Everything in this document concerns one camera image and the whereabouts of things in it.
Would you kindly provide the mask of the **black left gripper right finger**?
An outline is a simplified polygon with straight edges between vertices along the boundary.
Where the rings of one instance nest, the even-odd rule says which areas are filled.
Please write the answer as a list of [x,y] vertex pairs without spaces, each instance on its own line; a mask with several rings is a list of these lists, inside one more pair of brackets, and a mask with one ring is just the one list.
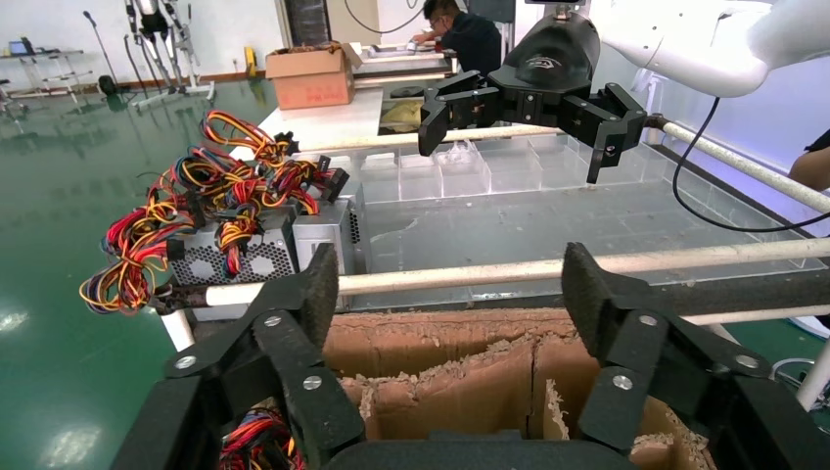
[[760,355],[677,315],[647,282],[603,269],[580,243],[564,254],[565,308],[600,366],[578,427],[628,454],[647,399],[706,438],[719,469],[825,469],[829,439]]

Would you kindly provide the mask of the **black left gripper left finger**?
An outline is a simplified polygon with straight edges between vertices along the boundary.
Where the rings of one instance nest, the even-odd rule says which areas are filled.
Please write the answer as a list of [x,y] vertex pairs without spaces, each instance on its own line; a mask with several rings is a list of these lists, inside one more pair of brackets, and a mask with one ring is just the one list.
[[308,267],[265,282],[243,316],[169,359],[114,469],[214,469],[221,438],[273,398],[309,469],[365,439],[363,420],[322,350],[338,297],[333,245]]

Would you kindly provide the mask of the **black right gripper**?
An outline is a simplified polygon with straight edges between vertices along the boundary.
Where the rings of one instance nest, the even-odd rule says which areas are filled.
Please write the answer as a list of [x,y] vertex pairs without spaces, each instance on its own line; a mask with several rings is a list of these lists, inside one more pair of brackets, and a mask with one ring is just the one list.
[[590,94],[601,41],[591,20],[570,13],[540,20],[485,80],[477,70],[424,92],[418,150],[428,157],[451,129],[485,128],[497,120],[558,127],[591,149],[586,182],[618,166],[639,144],[645,110],[620,85]]

